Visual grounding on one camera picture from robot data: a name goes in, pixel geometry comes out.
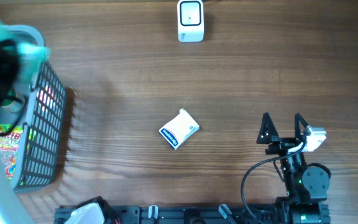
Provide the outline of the white blue plaster box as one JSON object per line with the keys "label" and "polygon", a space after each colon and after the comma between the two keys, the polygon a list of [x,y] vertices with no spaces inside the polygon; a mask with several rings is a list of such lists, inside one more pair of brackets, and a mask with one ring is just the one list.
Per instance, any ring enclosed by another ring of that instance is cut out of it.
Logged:
{"label": "white blue plaster box", "polygon": [[179,114],[159,129],[159,134],[177,150],[192,134],[200,129],[200,125],[184,108]]}

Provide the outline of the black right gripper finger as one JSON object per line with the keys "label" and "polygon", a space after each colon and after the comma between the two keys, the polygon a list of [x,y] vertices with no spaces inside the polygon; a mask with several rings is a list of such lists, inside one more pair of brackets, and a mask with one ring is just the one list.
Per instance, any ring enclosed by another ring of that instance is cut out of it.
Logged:
{"label": "black right gripper finger", "polygon": [[305,121],[305,119],[302,117],[301,114],[297,113],[295,114],[295,138],[296,139],[302,139],[302,131],[301,127],[302,125],[304,128],[308,126],[308,123]]}
{"label": "black right gripper finger", "polygon": [[264,113],[259,134],[257,136],[257,144],[271,144],[279,141],[278,132],[273,124],[269,113]]}

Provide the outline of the green lid plastic jar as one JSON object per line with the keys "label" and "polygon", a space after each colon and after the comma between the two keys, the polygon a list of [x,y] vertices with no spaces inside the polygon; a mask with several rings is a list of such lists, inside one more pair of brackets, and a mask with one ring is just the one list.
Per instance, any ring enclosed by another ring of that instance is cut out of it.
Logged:
{"label": "green lid plastic jar", "polygon": [[18,91],[11,89],[7,98],[2,102],[1,108],[10,111],[11,113],[18,113],[25,106],[25,97]]}

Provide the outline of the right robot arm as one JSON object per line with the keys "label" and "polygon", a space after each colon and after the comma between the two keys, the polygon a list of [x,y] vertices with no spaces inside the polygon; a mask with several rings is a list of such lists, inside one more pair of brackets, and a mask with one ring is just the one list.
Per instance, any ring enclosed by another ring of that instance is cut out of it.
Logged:
{"label": "right robot arm", "polygon": [[304,153],[313,152],[326,140],[326,130],[312,127],[297,113],[292,138],[279,136],[268,113],[264,113],[257,144],[266,144],[267,155],[277,155],[276,167],[287,190],[274,203],[269,223],[329,223],[326,205],[331,171],[318,163],[307,164]]}

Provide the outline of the teal tissue packet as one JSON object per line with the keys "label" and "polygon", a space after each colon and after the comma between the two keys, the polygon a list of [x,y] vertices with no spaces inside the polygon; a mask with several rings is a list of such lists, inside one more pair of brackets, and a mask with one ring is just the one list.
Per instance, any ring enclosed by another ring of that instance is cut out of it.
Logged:
{"label": "teal tissue packet", "polygon": [[50,49],[40,31],[28,25],[7,25],[0,20],[0,42],[13,40],[14,49],[19,56],[20,72],[18,80],[29,83],[33,76],[41,71],[41,64],[50,56]]}

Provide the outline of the Haribo gummy candy bag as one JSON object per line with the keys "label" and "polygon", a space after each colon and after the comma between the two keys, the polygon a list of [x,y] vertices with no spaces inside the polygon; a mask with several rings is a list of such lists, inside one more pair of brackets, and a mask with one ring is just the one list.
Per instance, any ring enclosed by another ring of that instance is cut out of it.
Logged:
{"label": "Haribo gummy candy bag", "polygon": [[0,136],[0,160],[4,165],[4,172],[8,180],[11,180],[15,173],[22,133],[23,128],[16,126],[8,135]]}

